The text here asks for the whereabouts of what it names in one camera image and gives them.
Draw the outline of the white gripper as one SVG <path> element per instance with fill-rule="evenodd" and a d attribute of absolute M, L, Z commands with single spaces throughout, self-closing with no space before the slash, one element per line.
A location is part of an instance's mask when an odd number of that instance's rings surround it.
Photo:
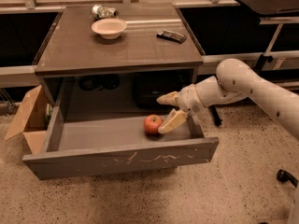
<path fill-rule="evenodd" d="M 184 87 L 180 92 L 172 91 L 162 95 L 156 101 L 160 105 L 179 106 L 180 108 L 180 110 L 171 110 L 166 120 L 158 128 L 160 134 L 173 131 L 186 121 L 188 114 L 198 114 L 204 108 L 194 84 Z"/>

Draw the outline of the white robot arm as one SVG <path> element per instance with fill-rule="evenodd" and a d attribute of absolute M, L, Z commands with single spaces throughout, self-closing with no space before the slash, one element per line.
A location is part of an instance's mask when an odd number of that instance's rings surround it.
<path fill-rule="evenodd" d="M 238 59 L 226 59 L 219 63 L 214 76 L 160 96 L 157 99 L 160 105 L 174 108 L 158 132 L 171 132 L 187 117 L 199 114 L 204 108 L 228 105 L 245 98 L 299 140 L 299 95 L 260 77 Z"/>

